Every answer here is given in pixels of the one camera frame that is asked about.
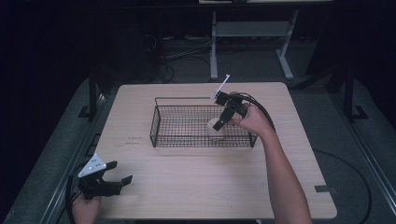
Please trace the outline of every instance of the wire basket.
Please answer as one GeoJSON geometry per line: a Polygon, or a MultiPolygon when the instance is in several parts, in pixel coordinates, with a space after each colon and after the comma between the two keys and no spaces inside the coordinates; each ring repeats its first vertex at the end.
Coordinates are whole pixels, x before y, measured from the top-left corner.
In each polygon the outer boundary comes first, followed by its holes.
{"type": "MultiPolygon", "coordinates": [[[[254,147],[257,135],[225,124],[222,135],[209,135],[207,123],[219,118],[224,110],[220,105],[156,105],[150,139],[154,147],[254,147]]],[[[162,98],[161,99],[197,99],[162,98]]],[[[241,119],[238,114],[234,119],[241,119]]]]}

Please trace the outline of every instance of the basket wire mesh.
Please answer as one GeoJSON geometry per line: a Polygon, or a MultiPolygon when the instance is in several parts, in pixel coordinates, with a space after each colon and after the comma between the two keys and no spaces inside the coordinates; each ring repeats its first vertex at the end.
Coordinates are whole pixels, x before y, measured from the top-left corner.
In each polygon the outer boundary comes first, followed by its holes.
{"type": "MultiPolygon", "coordinates": [[[[237,126],[225,124],[222,127],[224,131],[219,135],[208,134],[207,123],[213,118],[218,119],[223,110],[224,106],[219,105],[158,105],[156,98],[150,130],[152,145],[154,147],[254,147],[257,135],[237,126]]],[[[241,116],[235,113],[233,118],[241,119],[241,116]]]]}

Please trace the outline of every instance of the gray carpet floor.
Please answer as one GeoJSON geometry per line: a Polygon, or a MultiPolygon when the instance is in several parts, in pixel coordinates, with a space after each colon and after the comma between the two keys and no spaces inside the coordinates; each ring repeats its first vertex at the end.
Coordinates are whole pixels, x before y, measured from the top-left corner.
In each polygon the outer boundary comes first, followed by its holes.
{"type": "MultiPolygon", "coordinates": [[[[249,40],[243,50],[233,53],[220,53],[219,81],[225,74],[231,74],[230,82],[281,81],[288,86],[298,84],[308,78],[304,74],[309,64],[315,43],[292,42],[287,54],[294,80],[286,80],[276,58],[275,49],[280,40],[249,40]]],[[[200,43],[191,41],[167,40],[168,55],[183,52],[200,43]]],[[[169,62],[174,69],[170,83],[204,83],[210,78],[207,62],[196,59],[209,59],[209,53],[200,52],[180,60],[169,62]]],[[[164,67],[162,76],[170,76],[164,67]]],[[[356,83],[355,105],[361,105],[369,119],[357,120],[354,124],[345,119],[340,102],[343,93],[329,94],[324,90],[327,78],[299,91],[290,91],[308,139],[314,149],[321,172],[332,188],[332,197],[337,208],[337,217],[331,220],[314,220],[315,223],[396,223],[396,216],[390,209],[381,188],[375,181],[367,162],[362,156],[351,127],[356,128],[369,146],[389,182],[395,186],[396,132],[377,109],[368,91],[356,83]]],[[[152,84],[162,83],[161,76],[152,84]]],[[[64,187],[67,171],[86,154],[94,152],[94,144],[104,128],[106,118],[117,95],[117,88],[104,95],[99,102],[99,113],[95,120],[78,118],[80,109],[88,105],[88,81],[81,84],[52,137],[48,141],[35,169],[27,179],[18,199],[15,201],[7,224],[13,223],[69,223],[63,212],[63,196],[59,189],[64,187]]],[[[99,220],[98,223],[219,223],[206,220],[180,221],[124,221],[99,220]]],[[[253,220],[221,221],[221,223],[254,223],[253,220]]],[[[262,223],[273,223],[263,220],[262,223]]]]}

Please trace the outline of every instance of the metal leg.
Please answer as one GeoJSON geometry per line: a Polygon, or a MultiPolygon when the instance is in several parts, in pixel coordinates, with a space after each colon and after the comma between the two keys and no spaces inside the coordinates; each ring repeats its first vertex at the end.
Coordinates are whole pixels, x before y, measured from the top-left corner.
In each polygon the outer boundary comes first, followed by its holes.
{"type": "Polygon", "coordinates": [[[285,74],[286,79],[293,79],[293,74],[290,71],[288,61],[286,61],[286,50],[288,49],[289,42],[291,39],[291,35],[293,34],[294,24],[296,23],[297,16],[299,10],[294,10],[293,15],[291,16],[290,23],[288,26],[288,30],[285,34],[285,42],[281,49],[276,50],[276,56],[279,59],[280,66],[282,67],[283,73],[285,74]]]}
{"type": "Polygon", "coordinates": [[[212,50],[210,52],[210,78],[218,79],[218,60],[216,58],[216,11],[213,12],[212,21],[212,50]]]}

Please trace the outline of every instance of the person's right arm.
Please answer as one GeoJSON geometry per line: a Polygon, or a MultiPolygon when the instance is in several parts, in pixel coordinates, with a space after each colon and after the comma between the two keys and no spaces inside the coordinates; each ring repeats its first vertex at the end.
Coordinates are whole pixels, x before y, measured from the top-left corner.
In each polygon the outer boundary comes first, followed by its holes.
{"type": "Polygon", "coordinates": [[[276,132],[268,119],[254,105],[244,104],[247,115],[232,119],[262,140],[267,167],[268,189],[276,223],[312,223],[303,188],[292,169],[276,132]]]}

